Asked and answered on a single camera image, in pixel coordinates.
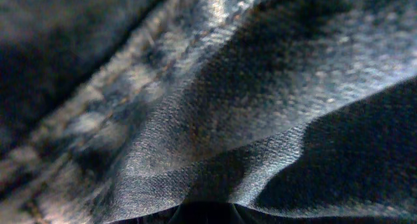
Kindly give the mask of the dark blue jeans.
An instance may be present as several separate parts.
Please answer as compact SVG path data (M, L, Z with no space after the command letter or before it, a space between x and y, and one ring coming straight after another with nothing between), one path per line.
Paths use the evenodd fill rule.
M415 223L416 0L1 0L2 223Z

